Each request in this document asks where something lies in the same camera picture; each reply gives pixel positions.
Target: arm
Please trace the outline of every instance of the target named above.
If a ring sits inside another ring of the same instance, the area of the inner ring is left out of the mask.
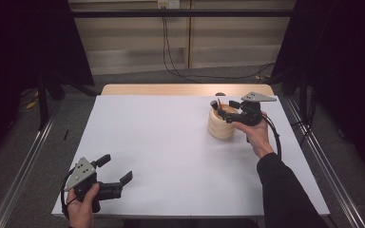
[[[257,169],[262,183],[263,208],[267,228],[328,227],[293,171],[273,152],[268,138],[268,125],[232,123],[243,131],[259,157]]]

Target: gray plastic part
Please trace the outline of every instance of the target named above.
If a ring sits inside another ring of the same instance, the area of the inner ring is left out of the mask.
[[[275,102],[276,98],[271,98],[256,92],[249,92],[247,95],[243,96],[241,98],[245,102],[252,102],[252,103],[258,103],[258,102]]]
[[[72,175],[69,177],[64,190],[67,192],[69,189],[84,181],[94,173],[96,173],[96,169],[90,164],[90,162],[88,162],[87,159],[85,159],[85,157],[82,157],[75,165],[75,169],[73,170]]]

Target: hand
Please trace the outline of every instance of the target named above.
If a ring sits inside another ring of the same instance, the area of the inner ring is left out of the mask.
[[[72,189],[67,193],[67,210],[69,212],[69,226],[74,228],[92,228],[93,227],[93,211],[91,203],[99,192],[100,185],[93,184],[87,191],[83,202],[73,200],[76,198],[75,191]]]
[[[269,143],[268,123],[262,120],[258,125],[248,126],[239,122],[232,122],[232,125],[247,135],[248,141],[253,146],[255,154],[261,159],[263,156],[273,153],[274,149]]]

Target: aluminum rail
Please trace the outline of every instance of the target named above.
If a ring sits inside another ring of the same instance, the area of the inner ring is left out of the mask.
[[[298,104],[293,99],[289,99],[288,104],[296,120],[300,122],[301,117],[300,114],[298,113],[299,112]],[[305,134],[308,135],[307,143],[310,145],[310,148],[313,151],[314,156],[316,157],[319,167],[321,168],[325,178],[329,182],[336,196],[336,199],[338,200],[340,206],[342,207],[342,210],[345,213],[346,217],[348,218],[350,224],[352,225],[353,228],[365,228],[365,222],[363,221],[363,218],[358,212],[354,201],[346,191],[342,182],[339,180],[339,177],[336,175],[333,166],[330,164],[328,158],[325,156],[325,153],[322,150],[313,131],[309,130],[308,133],[306,133],[307,127],[304,125],[302,125],[300,129],[304,135]]]
[[[292,9],[74,9],[73,11],[25,11],[49,17],[292,17]]]
[[[26,155],[26,158],[23,161],[23,164],[19,172],[17,173],[16,178],[11,184],[8,193],[5,195],[4,199],[0,203],[0,228],[5,227],[8,222],[14,205],[16,204],[22,193],[23,187],[25,186],[31,169],[37,160],[37,157],[43,147],[44,142],[46,141],[49,131],[51,130],[54,119],[58,115],[61,104],[62,101],[56,104],[56,106],[53,108],[52,115],[49,118],[47,124],[42,130],[37,133],[34,143],[31,146],[29,153]]]

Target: person's left hand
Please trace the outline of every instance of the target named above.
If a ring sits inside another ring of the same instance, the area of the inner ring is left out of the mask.
[[[92,228],[93,227],[93,211],[91,203],[99,192],[100,185],[93,184],[87,191],[83,202],[74,200],[76,198],[75,191],[72,189],[67,193],[67,210],[69,212],[69,226],[74,228]]]

